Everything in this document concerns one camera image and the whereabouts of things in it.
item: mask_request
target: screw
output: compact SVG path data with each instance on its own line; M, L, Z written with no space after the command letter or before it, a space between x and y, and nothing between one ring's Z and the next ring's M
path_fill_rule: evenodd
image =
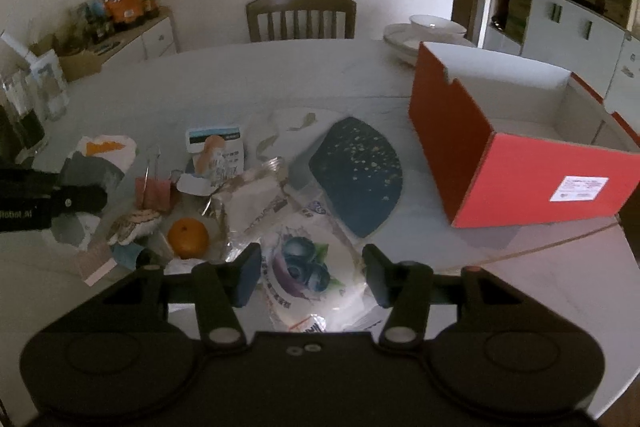
M216 328L209 333L209 340L216 344L234 344L240 340L240 336L236 328Z
M385 331L385 338L394 344L408 344L415 340L418 334L411 328L396 326Z
M304 355L305 350L300 346L289 346L287 347L287 355L291 355L292 357L299 357Z

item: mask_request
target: dark blue fan-shaped object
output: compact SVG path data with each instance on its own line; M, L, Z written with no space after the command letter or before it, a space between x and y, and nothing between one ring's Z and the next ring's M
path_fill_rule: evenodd
M396 150L357 118L345 118L331 127L309 168L334 213L358 237L366 237L385 222L402 192Z

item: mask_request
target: blueberry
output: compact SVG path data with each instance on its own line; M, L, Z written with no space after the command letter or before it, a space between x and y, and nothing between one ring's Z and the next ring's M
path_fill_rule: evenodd
M312 263L310 265L311 270L309 278L306 282L306 287L314 292L323 292L329 288L329 282L331 281L331 275L326 268L326 264Z
M306 237L292 237L282 247L285 259L297 258L307 263L316 256L316 245Z
M311 275L312 265L304 259L300 259L300 257L287 257L286 262L287 271L291 278L296 282L306 285Z

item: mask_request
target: cardboard box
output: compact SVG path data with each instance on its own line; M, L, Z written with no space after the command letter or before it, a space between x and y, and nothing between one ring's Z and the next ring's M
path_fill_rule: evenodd
M454 227L613 216L640 181L638 136L528 58L424 42L409 116Z

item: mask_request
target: blueberry package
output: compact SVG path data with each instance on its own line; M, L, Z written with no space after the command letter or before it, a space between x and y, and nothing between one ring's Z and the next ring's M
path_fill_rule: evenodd
M276 327L342 331L375 304L366 296L362 256L320 201L285 216L259 241L262 285Z

